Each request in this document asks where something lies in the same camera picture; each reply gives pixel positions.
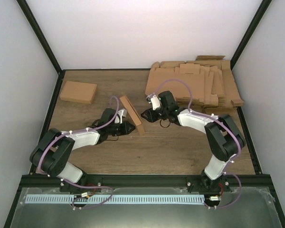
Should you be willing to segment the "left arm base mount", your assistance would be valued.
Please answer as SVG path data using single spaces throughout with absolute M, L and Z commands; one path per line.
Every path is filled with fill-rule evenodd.
M 75 184 L 81 185 L 81 186 L 98 186 L 99 184 L 102 185 L 103 178 L 97 175 L 93 174 L 87 174 L 77 166 L 74 167 L 66 167 L 60 175 L 57 176 L 57 178 L 65 179 L 65 177 L 71 177 L 72 180 L 76 180 Z M 92 189 L 82 189 L 79 187 L 76 187 L 74 185 L 71 185 L 70 183 L 67 183 L 63 181 L 63 186 L 60 187 L 61 192 L 70 192 L 70 193 L 80 193 L 83 191 L 88 191 Z

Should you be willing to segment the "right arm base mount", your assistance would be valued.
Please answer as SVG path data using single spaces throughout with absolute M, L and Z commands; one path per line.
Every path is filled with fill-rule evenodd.
M 189 192 L 206 193 L 220 193 L 229 192 L 230 187 L 225 184 L 227 179 L 220 176 L 216 180 L 211 180 L 204 172 L 199 175 L 190 175 L 186 177 L 187 189 Z

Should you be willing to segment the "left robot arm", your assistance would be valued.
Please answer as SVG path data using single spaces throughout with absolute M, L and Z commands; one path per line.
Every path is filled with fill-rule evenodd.
M 135 126 L 124 120 L 126 116 L 126 109 L 115 111 L 106 108 L 101 118 L 85 129 L 61 132 L 52 128 L 38 143 L 29 160 L 35 166 L 40 166 L 39 172 L 65 179 L 71 182 L 73 189 L 82 192 L 87 188 L 88 181 L 84 177 L 86 173 L 68 162 L 71 152 L 81 147 L 99 145 L 109 136 L 120 137 L 130 134 L 135 130 Z

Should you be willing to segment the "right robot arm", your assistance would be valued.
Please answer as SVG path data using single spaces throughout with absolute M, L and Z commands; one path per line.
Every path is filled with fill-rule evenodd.
M 204 190 L 213 191 L 219 185 L 220 177 L 246 145 L 245 138 L 229 114 L 207 115 L 180 107 L 170 91 L 146 97 L 152 108 L 141 113 L 150 123 L 168 120 L 171 124 L 189 127 L 204 133 L 207 137 L 212 157 L 201 173 Z

